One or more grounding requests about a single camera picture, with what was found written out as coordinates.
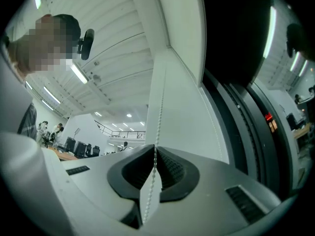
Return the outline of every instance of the white machine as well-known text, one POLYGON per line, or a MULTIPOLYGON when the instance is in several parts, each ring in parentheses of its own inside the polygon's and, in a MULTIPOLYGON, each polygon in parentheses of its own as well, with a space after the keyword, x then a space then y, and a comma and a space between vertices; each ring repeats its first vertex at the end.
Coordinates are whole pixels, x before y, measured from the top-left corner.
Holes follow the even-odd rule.
POLYGON ((49 235, 253 235, 292 203, 225 163, 144 145, 60 162, 17 135, 32 97, 0 59, 0 173, 21 210, 49 235), (140 189, 157 151, 160 204, 143 225, 140 189))

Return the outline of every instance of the office chair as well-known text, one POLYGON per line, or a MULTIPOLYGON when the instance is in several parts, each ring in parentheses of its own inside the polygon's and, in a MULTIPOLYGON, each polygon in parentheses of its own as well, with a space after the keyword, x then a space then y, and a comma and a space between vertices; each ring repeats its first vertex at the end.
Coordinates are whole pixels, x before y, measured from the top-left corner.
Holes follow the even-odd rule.
POLYGON ((91 154, 91 149, 92 149, 92 145, 91 145, 91 144, 88 144, 88 145, 87 145, 87 151, 85 152, 85 155, 86 155, 87 157, 91 157, 91 156, 92 156, 92 154, 91 154))
POLYGON ((99 146, 95 146, 93 148, 93 154, 92 156, 98 156, 99 155, 99 146))

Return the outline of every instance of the computer monitor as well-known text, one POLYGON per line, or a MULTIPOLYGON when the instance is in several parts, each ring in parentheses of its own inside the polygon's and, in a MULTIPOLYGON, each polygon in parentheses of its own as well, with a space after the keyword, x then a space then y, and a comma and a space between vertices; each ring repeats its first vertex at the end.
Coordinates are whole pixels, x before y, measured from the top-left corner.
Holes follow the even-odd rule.
POLYGON ((79 158, 84 157, 86 147, 87 145, 85 143, 78 142, 74 155, 79 158))

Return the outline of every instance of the black chair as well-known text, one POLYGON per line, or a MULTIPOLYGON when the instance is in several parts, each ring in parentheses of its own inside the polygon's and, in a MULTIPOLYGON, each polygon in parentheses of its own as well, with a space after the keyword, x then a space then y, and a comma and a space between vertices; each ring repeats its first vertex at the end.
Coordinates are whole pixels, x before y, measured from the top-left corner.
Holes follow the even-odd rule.
POLYGON ((99 155, 99 146, 95 146, 93 148, 93 155, 92 156, 98 156, 99 155))
POLYGON ((77 157, 77 158, 83 158, 84 157, 84 154, 85 154, 85 149, 86 149, 86 144, 85 143, 82 143, 82 142, 78 142, 78 145, 77 147, 75 148, 75 152, 74 152, 74 155, 77 157))
POLYGON ((92 154, 91 154, 91 149, 92 149, 92 145, 91 145, 91 144, 88 144, 88 145, 87 145, 87 151, 85 152, 85 155, 86 155, 87 157, 91 157, 91 156, 92 156, 92 154))

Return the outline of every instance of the black grille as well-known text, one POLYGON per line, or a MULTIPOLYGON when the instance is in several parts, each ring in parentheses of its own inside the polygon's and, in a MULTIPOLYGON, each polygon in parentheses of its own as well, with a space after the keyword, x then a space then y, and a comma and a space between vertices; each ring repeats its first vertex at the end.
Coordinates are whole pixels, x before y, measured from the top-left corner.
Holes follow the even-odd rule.
POLYGON ((70 170, 66 170, 68 175, 74 175, 74 174, 78 174, 84 171, 88 171, 90 168, 88 166, 81 166, 78 168, 74 168, 74 169, 70 169, 70 170))
POLYGON ((239 186, 226 189, 226 192, 250 224, 256 222, 265 215, 239 186))

